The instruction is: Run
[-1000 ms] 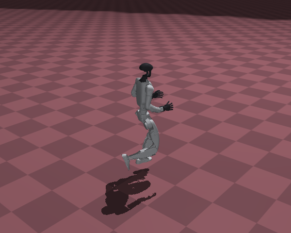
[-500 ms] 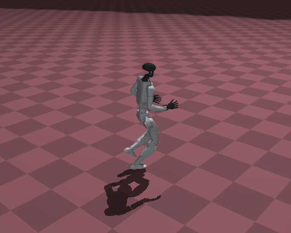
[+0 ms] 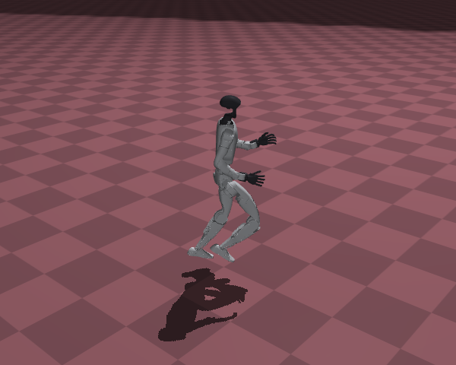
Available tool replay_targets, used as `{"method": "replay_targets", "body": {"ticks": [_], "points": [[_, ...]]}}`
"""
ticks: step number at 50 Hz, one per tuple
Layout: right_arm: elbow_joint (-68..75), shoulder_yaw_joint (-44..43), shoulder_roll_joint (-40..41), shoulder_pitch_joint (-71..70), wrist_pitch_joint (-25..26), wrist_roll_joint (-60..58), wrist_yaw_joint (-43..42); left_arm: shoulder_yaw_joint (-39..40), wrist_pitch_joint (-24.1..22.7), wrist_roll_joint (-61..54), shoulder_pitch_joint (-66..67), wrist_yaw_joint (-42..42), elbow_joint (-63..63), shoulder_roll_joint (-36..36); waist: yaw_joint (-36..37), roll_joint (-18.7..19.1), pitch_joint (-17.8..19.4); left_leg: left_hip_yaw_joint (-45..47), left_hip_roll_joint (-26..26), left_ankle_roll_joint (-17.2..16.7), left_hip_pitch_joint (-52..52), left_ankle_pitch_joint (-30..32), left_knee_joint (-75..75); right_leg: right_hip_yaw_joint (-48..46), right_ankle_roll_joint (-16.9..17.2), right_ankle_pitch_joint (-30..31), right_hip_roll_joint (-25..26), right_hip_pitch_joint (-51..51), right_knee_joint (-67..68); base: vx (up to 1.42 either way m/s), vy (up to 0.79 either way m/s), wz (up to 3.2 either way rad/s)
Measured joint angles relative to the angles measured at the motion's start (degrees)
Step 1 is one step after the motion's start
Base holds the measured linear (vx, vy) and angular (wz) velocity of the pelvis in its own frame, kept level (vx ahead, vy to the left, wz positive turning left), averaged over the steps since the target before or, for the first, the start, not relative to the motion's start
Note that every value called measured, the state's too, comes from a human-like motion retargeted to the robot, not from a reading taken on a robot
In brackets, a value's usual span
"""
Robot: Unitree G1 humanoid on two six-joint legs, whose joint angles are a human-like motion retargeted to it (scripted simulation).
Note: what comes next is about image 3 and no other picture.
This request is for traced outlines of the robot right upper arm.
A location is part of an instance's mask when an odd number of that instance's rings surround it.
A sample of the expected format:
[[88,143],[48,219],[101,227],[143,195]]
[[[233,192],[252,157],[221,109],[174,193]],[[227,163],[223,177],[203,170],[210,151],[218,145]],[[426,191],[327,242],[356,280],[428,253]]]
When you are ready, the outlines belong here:
[[233,131],[231,129],[225,129],[225,131],[221,135],[220,146],[217,150],[217,154],[214,159],[215,168],[219,169],[217,164],[220,160],[223,160],[223,158],[226,156],[226,154],[230,148],[230,145],[233,142],[233,139],[234,139]]

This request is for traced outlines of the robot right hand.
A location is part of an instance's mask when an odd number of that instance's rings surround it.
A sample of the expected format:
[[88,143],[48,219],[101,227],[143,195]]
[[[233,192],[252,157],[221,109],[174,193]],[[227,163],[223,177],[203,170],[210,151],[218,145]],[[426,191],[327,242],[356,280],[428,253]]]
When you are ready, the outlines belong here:
[[247,173],[243,173],[243,172],[239,172],[241,174],[245,174],[245,180],[239,180],[239,181],[243,181],[243,182],[246,182],[246,180],[251,183],[252,185],[257,185],[257,186],[262,186],[260,184],[257,184],[257,183],[264,183],[264,182],[261,182],[261,181],[257,181],[257,180],[265,180],[265,179],[261,179],[261,178],[258,178],[258,177],[265,177],[265,175],[261,176],[261,175],[256,175],[256,173],[260,173],[261,171],[257,171],[257,172],[254,172],[254,173],[250,173],[249,175]]

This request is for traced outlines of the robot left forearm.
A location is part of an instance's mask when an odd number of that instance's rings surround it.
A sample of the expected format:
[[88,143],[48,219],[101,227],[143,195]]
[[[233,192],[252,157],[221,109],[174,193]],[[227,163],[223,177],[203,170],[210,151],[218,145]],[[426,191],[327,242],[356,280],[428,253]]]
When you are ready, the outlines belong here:
[[236,148],[241,148],[241,149],[245,149],[245,150],[257,148],[257,143],[256,142],[251,143],[251,144],[249,142],[250,141],[242,141],[242,140],[238,139],[237,144],[236,144]]

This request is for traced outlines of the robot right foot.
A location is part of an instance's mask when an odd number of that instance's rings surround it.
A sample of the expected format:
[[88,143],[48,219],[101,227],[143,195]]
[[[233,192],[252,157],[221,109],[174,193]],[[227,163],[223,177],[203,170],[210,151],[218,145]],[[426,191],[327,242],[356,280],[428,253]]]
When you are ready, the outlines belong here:
[[221,246],[219,246],[219,244],[214,244],[210,249],[212,252],[218,254],[219,256],[223,257],[227,261],[234,262],[235,259],[228,253],[228,251],[227,250],[223,251],[223,250],[221,250],[223,248],[222,247],[220,248],[220,247]]

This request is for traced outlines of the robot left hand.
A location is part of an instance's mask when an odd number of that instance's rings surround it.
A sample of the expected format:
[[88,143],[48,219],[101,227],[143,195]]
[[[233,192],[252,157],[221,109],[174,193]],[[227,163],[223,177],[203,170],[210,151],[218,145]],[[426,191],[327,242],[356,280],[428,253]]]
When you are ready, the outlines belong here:
[[[271,136],[271,137],[269,137],[269,136]],[[271,138],[275,138],[275,139],[271,139]],[[271,142],[269,142],[269,141],[271,141]],[[277,141],[276,137],[274,137],[274,134],[269,134],[268,135],[268,132],[265,132],[261,137],[259,137],[258,140],[255,139],[253,141],[250,141],[249,143],[251,144],[251,143],[256,142],[257,143],[257,148],[258,148],[259,145],[276,144],[276,142],[273,142],[273,141]]]

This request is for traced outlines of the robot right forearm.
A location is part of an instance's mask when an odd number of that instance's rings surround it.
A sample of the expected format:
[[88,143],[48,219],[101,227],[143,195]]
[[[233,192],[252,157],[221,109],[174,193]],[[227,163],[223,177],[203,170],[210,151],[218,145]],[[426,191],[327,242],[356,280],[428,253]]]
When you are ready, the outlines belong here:
[[223,175],[227,175],[228,177],[230,177],[231,179],[234,179],[234,180],[238,180],[238,179],[245,180],[245,174],[236,172],[229,165],[227,165],[225,161],[220,160],[218,162],[217,166]]

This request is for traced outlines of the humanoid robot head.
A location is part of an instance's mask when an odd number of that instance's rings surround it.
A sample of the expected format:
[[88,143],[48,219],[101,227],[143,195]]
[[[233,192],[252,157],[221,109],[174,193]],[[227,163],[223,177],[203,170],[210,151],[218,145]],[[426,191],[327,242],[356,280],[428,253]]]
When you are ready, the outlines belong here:
[[[233,109],[231,113],[225,113],[224,117],[220,120],[221,125],[226,125],[228,121],[231,121],[230,125],[233,125],[232,118],[236,118],[236,109],[241,104],[241,100],[238,97],[227,95],[221,98],[220,105],[227,109]],[[228,125],[228,124],[227,124]]]

